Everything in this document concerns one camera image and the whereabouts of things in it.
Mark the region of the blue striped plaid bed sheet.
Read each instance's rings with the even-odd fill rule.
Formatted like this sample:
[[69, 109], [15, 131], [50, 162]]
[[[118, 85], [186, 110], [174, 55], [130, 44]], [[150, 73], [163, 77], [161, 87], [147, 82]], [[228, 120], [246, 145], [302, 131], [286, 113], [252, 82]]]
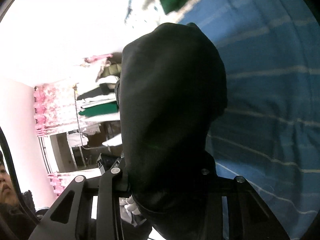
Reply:
[[217, 49], [227, 107], [215, 161], [222, 239], [319, 239], [319, 23], [303, 0], [200, 0], [193, 23]]

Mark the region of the clothes rack with garments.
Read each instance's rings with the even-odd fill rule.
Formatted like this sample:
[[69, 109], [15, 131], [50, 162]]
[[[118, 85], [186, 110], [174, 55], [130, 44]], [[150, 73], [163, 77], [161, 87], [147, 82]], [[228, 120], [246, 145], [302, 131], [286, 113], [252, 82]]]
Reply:
[[92, 118], [117, 112], [116, 83], [121, 74], [121, 53], [85, 57], [82, 77], [73, 86], [76, 125], [79, 132]]

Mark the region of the person in dark fleece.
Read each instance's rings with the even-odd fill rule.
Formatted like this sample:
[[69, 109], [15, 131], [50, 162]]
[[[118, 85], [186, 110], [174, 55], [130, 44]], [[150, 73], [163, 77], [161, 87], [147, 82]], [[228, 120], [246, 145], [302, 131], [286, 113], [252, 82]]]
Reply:
[[35, 228], [21, 206], [1, 155], [1, 239], [29, 239]]

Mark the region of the black leather jacket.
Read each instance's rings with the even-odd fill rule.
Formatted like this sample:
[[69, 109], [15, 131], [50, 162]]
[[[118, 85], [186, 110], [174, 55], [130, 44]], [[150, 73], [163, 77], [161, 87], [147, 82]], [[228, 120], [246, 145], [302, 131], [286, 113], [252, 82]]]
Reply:
[[193, 23], [165, 23], [122, 52], [117, 96], [126, 170], [142, 215], [166, 239], [222, 239], [222, 198], [205, 150], [227, 107], [226, 73]]

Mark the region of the pink floral curtain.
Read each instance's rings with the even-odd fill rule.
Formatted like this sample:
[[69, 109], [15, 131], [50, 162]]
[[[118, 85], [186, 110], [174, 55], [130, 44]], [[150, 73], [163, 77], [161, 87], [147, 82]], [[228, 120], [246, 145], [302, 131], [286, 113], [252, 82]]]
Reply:
[[45, 151], [44, 161], [54, 194], [59, 196], [78, 170], [68, 132], [76, 129], [74, 90], [44, 83], [34, 87], [35, 131]]

